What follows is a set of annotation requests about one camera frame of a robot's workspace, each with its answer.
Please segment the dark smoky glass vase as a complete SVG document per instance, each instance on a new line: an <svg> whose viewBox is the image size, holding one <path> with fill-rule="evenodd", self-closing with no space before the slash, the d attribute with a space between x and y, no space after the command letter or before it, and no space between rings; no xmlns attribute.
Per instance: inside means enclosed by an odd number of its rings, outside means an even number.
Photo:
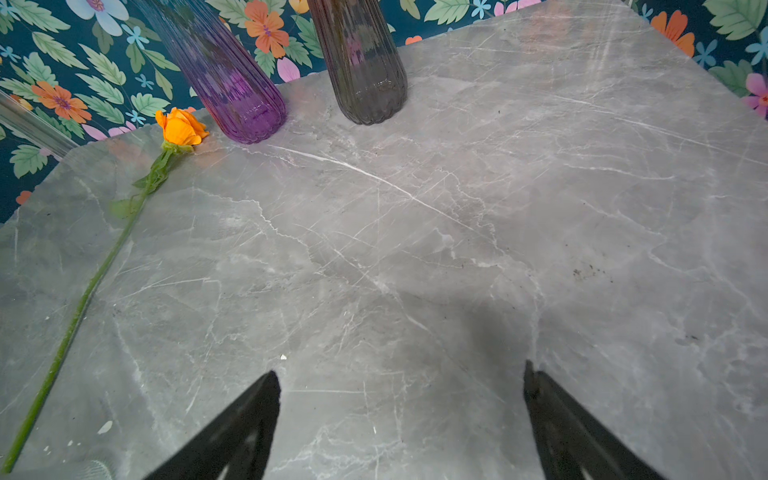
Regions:
<svg viewBox="0 0 768 480"><path fill-rule="evenodd" d="M408 80L379 3L315 0L309 8L342 113L359 125L391 118Z"/></svg>

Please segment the orange artificial flower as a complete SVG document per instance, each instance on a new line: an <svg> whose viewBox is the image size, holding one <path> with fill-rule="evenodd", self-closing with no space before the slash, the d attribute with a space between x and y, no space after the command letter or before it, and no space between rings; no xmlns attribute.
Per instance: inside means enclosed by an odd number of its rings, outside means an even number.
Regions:
<svg viewBox="0 0 768 480"><path fill-rule="evenodd" d="M3 475L10 474L22 453L24 446L42 412L53 386L58 379L65 359L74 342L76 333L86 316L88 305L101 281L112 266L117 255L128 240L147 200L169 177L171 170L188 153L192 153L206 137L210 135L193 113L174 108L169 113L158 111L156 121L162 130L162 152L153 161L147 175L133 183L136 193L126 199L113 203L116 216L127 221L116 243L111 248L104 262L88 282L86 289L77 303L72 319L53 357L52 363L35 395L34 400L19 427L1 467Z"/></svg>

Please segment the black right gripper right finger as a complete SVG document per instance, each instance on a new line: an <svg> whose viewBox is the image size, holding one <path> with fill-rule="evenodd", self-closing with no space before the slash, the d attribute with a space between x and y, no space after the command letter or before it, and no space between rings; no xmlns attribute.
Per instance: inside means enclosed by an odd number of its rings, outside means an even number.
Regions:
<svg viewBox="0 0 768 480"><path fill-rule="evenodd" d="M545 479L664 479L530 360L523 381Z"/></svg>

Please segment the purple blue glass vase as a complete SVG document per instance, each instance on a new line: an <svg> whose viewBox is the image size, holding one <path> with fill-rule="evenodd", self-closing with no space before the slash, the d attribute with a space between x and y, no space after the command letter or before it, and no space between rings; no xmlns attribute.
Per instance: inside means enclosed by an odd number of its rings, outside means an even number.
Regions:
<svg viewBox="0 0 768 480"><path fill-rule="evenodd" d="M287 120L280 92L204 1L138 1L139 11L220 130L261 142Z"/></svg>

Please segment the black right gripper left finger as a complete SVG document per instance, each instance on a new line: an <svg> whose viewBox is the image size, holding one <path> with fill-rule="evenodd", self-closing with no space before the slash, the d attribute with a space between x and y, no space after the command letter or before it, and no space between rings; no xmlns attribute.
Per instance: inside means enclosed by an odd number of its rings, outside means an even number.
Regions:
<svg viewBox="0 0 768 480"><path fill-rule="evenodd" d="M262 375L149 479L261 479L280 412L275 372Z"/></svg>

